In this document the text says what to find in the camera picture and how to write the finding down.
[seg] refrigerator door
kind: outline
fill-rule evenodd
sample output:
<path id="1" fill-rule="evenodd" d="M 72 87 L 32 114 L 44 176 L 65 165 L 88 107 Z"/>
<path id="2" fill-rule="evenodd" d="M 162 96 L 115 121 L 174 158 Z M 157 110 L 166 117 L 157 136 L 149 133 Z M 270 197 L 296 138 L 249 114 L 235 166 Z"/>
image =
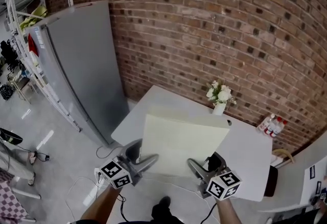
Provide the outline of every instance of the refrigerator door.
<path id="1" fill-rule="evenodd" d="M 53 50 L 46 28 L 41 29 L 36 26 L 28 28 L 27 32 L 32 36 L 37 48 L 39 55 L 38 61 L 44 72 L 45 78 L 59 97 L 60 102 L 74 118 L 84 134 L 99 145 L 108 145 L 107 141 L 102 137 L 93 122 L 89 119 L 84 108 L 81 106 L 72 91 L 67 78 L 60 67 L 60 63 L 58 62 Z"/>
<path id="2" fill-rule="evenodd" d="M 128 114 L 111 34 L 108 1 L 84 4 L 46 25 L 79 103 L 108 143 Z"/>

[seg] metal rack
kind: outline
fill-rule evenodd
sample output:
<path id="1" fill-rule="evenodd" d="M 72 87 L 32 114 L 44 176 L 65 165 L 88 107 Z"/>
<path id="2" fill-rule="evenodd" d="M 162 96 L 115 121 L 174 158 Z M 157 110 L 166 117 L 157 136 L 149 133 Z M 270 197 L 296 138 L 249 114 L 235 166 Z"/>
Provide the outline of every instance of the metal rack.
<path id="1" fill-rule="evenodd" d="M 70 124 L 78 131 L 80 128 L 74 118 L 71 117 L 69 112 L 64 108 L 60 99 L 48 83 L 40 65 L 37 63 L 37 59 L 34 57 L 33 53 L 29 51 L 29 46 L 27 42 L 26 35 L 22 32 L 19 26 L 18 16 L 31 16 L 35 18 L 41 18 L 36 15 L 28 14 L 24 12 L 24 9 L 32 2 L 33 0 L 6 0 L 7 4 L 7 21 L 11 30 L 12 38 L 11 45 L 17 52 L 19 59 L 24 64 L 26 69 L 31 74 L 31 79 L 38 86 L 40 91 L 45 95 L 45 97 L 51 102 L 51 104 L 70 122 Z M 41 5 L 45 5 L 45 0 L 40 0 Z M 68 0 L 68 6 L 74 4 L 73 0 Z"/>

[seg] white flower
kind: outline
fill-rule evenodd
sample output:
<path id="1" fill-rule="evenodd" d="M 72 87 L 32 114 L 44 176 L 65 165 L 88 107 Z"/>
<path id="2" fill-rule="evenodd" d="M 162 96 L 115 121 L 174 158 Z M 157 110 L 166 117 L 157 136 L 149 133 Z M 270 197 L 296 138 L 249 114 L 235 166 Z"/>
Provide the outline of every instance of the white flower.
<path id="1" fill-rule="evenodd" d="M 211 97 L 213 96 L 213 92 L 214 92 L 214 89 L 211 87 L 211 88 L 209 89 L 209 91 L 207 92 L 206 96 L 207 96 L 208 98 L 211 98 Z"/>
<path id="2" fill-rule="evenodd" d="M 221 91 L 218 93 L 218 100 L 221 102 L 226 102 L 231 98 L 231 94 L 227 91 Z"/>
<path id="3" fill-rule="evenodd" d="M 230 93 L 230 88 L 228 86 L 226 86 L 226 85 L 222 85 L 221 86 L 221 91 L 226 91 L 226 92 Z"/>
<path id="4" fill-rule="evenodd" d="M 212 83 L 212 86 L 213 86 L 214 88 L 218 88 L 219 83 L 218 83 L 216 80 L 214 80 L 213 83 Z"/>

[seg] white vase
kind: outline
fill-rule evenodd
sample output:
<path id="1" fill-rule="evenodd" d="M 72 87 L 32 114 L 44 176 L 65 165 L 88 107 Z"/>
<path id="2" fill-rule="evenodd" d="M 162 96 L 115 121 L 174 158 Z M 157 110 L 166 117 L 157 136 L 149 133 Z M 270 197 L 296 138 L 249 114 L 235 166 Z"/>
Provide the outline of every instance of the white vase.
<path id="1" fill-rule="evenodd" d="M 214 108 L 213 115 L 221 116 L 225 110 L 226 103 L 217 103 Z"/>

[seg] white floor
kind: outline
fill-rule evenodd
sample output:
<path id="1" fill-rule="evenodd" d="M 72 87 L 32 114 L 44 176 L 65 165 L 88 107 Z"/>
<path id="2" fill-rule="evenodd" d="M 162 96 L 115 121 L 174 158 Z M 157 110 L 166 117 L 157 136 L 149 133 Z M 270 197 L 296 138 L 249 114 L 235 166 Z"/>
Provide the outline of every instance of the white floor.
<path id="1" fill-rule="evenodd" d="M 96 157 L 97 144 L 71 127 L 41 94 L 33 95 L 31 105 L 20 100 L 17 93 L 8 101 L 0 97 L 0 122 L 0 127 L 12 130 L 24 139 L 22 147 L 35 149 L 40 145 L 39 150 L 50 155 L 50 161 L 36 162 L 34 168 L 37 178 L 33 188 L 28 187 L 25 180 L 19 180 L 16 184 L 20 189 L 39 193 L 42 197 L 41 200 L 36 200 L 17 195 L 30 216 L 36 218 L 38 223 L 72 222 L 74 218 L 65 204 L 67 200 L 75 219 L 79 219 L 87 208 L 86 205 L 92 202 L 96 188 L 90 180 L 78 178 L 83 176 L 96 182 L 94 168 L 105 161 Z M 99 155 L 104 156 L 109 151 L 103 148 Z M 128 186 L 122 191 L 127 199 L 124 214 L 128 220 L 150 220 L 152 207 L 165 195 L 172 199 L 173 215 L 189 224 L 199 224 L 214 204 L 211 198 L 207 203 L 194 192 L 178 187 L 196 190 L 192 181 L 166 177 L 159 182 L 149 174 L 145 178 L 136 187 Z M 264 224 L 269 216 L 256 212 L 255 203 L 250 201 L 233 199 L 232 203 L 243 224 Z M 123 221 L 120 202 L 117 201 L 109 223 Z M 205 222 L 210 223 L 217 223 L 213 216 Z"/>

